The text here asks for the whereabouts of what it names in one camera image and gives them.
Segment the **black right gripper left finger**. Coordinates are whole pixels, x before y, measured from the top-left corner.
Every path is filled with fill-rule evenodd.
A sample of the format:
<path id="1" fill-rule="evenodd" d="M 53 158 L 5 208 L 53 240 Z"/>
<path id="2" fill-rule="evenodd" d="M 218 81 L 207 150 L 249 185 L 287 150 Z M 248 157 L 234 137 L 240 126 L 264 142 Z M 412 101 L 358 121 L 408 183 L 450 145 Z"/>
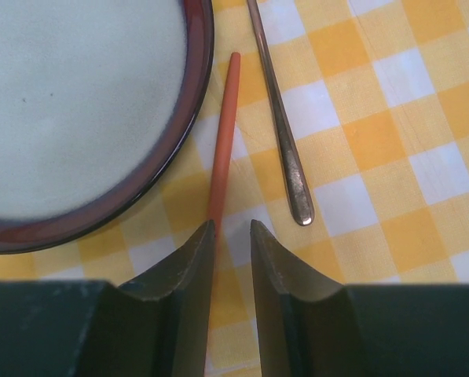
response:
<path id="1" fill-rule="evenodd" d="M 124 284 L 0 281 L 0 376 L 200 376 L 215 229 Z"/>

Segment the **red rimmed cream plate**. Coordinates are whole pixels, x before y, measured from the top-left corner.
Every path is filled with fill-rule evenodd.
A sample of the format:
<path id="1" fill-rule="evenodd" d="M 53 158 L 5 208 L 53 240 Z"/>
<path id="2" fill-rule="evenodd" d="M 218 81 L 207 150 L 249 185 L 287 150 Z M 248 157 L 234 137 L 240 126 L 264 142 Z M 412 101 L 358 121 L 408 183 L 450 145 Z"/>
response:
<path id="1" fill-rule="evenodd" d="M 213 52 L 209 1 L 0 1 L 0 254 L 139 200 L 199 115 Z"/>

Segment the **copper spoon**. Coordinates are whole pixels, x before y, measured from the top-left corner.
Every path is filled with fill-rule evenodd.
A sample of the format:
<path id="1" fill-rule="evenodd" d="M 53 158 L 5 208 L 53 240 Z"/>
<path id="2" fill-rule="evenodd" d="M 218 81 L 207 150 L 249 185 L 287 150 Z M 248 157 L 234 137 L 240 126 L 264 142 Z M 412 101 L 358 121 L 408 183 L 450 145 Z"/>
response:
<path id="1" fill-rule="evenodd" d="M 248 0 L 247 7 L 265 76 L 291 216 L 298 225 L 308 226 L 315 217 L 310 189 L 284 108 L 258 4 Z"/>

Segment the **orange chopsticks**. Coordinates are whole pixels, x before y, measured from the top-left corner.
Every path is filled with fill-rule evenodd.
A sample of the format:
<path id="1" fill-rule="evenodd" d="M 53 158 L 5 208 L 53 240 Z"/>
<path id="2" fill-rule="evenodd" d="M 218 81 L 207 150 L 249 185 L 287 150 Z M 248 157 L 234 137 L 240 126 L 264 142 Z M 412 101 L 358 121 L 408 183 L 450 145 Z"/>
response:
<path id="1" fill-rule="evenodd" d="M 223 332 L 228 331 L 230 326 L 247 320 L 233 260 L 229 256 L 228 242 L 222 229 L 235 132 L 240 60 L 241 56 L 238 52 L 231 54 L 226 72 L 211 171 L 207 215 L 214 220 L 215 225 L 215 266 L 207 339 L 206 376 L 216 375 L 215 353 L 224 353 L 222 349 L 229 343 Z"/>

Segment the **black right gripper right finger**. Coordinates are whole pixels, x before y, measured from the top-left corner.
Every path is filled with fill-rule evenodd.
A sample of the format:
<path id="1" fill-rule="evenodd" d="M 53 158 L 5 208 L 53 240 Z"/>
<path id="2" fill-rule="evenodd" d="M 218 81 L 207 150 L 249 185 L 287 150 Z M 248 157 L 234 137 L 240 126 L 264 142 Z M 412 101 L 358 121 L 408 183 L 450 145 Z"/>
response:
<path id="1" fill-rule="evenodd" d="M 469 284 L 340 284 L 251 223 L 265 376 L 469 376 Z"/>

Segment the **yellow white checkered cloth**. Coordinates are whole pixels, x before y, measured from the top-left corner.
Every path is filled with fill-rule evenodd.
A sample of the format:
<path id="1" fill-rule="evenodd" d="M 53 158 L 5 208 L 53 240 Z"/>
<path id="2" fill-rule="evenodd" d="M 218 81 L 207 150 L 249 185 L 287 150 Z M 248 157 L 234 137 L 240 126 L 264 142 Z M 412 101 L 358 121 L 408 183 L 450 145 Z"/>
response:
<path id="1" fill-rule="evenodd" d="M 469 282 L 469 1 L 261 1 L 314 222 L 289 212 L 268 94 L 244 1 L 216 1 L 203 108 L 159 183 L 104 228 L 0 255 L 0 279 L 120 284 L 204 219 L 229 56 L 241 54 L 229 186 L 205 373 L 261 373 L 249 228 L 342 283 Z"/>

